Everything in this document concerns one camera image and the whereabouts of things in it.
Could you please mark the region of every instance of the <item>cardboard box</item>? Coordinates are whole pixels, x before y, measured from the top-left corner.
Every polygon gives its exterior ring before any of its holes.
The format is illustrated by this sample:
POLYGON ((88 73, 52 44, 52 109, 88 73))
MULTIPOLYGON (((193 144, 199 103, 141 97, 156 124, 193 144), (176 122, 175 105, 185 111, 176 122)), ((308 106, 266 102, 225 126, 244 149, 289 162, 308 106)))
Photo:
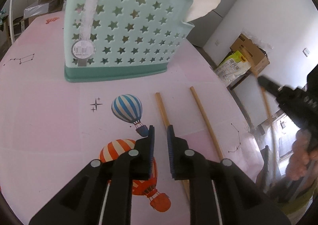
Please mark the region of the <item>cardboard box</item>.
POLYGON ((250 39, 241 34, 233 43, 233 45, 231 45, 231 50, 233 52, 236 52, 238 50, 242 53, 242 55, 245 56, 245 52, 241 50, 243 47, 249 53, 250 58, 252 58, 257 74, 263 71, 267 65, 269 65, 269 60, 267 58, 266 52, 258 48, 257 45, 253 44, 250 39))

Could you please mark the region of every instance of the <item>constellation print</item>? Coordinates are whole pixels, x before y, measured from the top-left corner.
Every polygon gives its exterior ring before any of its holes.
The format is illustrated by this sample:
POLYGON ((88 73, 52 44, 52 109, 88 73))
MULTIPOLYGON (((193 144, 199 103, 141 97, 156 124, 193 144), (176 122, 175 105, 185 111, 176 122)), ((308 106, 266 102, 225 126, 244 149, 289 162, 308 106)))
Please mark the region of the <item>constellation print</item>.
POLYGON ((23 63, 26 63, 26 62, 28 62, 28 61, 32 61, 33 60, 33 58, 34 58, 34 55, 35 54, 31 54, 31 55, 27 55, 27 56, 25 56, 25 57, 22 57, 22 58, 11 58, 9 61, 7 61, 3 66, 5 66, 8 62, 10 62, 11 60, 13 60, 13 61, 16 61, 16 60, 19 60, 20 62, 19 62, 19 64, 23 64, 23 63))
POLYGON ((231 123, 231 125, 235 128, 235 130, 238 132, 238 141, 239 141, 239 145, 236 147, 236 150, 235 151, 230 151, 230 150, 228 150, 228 152, 230 153, 230 152, 236 152, 238 149, 239 149, 239 147, 241 146, 241 138, 240 138, 240 136, 239 136, 239 130, 237 130, 236 129, 236 127, 231 123))

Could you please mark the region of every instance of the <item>wall outlet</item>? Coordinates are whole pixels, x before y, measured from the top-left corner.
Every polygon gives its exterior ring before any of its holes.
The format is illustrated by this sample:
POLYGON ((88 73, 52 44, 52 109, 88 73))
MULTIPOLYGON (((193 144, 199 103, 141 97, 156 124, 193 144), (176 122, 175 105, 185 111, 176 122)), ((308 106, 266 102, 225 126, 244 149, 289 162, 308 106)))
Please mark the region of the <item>wall outlet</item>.
POLYGON ((310 55, 310 51, 308 50, 308 48, 305 48, 303 52, 304 52, 306 57, 308 57, 310 55))

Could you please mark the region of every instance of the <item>person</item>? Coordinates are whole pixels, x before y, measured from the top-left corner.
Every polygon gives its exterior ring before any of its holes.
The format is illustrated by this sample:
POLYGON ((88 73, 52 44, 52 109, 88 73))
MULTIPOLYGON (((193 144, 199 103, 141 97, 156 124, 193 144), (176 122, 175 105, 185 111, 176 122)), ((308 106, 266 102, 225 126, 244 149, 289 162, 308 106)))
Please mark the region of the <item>person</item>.
MULTIPOLYGON (((286 176, 292 181, 297 181, 306 175, 306 165, 310 160, 318 160, 318 150, 314 150, 310 154, 306 151, 310 139, 311 133, 307 130, 299 130, 296 134, 296 141, 293 143, 293 155, 290 157, 289 164, 286 168, 286 176)), ((318 162, 309 174, 307 182, 303 185, 302 191, 295 201, 278 204, 292 225, 301 219, 309 207, 311 198, 316 196, 317 178, 318 162)))

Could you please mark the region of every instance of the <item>table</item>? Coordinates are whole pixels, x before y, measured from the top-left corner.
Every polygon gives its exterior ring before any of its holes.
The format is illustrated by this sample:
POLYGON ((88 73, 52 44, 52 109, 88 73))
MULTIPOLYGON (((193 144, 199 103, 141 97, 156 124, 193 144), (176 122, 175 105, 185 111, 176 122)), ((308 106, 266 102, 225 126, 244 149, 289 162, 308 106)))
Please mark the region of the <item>table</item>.
POLYGON ((0 183, 18 218, 28 224, 101 149, 117 139, 137 140, 134 126, 116 118, 112 101, 137 96, 143 124, 155 127, 156 188, 171 207, 154 210, 146 196, 132 197, 132 225, 190 224, 188 200, 171 179, 165 127, 155 93, 160 92, 175 134, 207 159, 219 161, 190 91, 194 86, 226 158, 251 179, 263 159, 248 125, 209 64, 184 41, 165 73, 127 80, 68 83, 64 79, 64 13, 36 18, 0 64, 0 183), (47 23, 49 18, 58 18, 47 23))

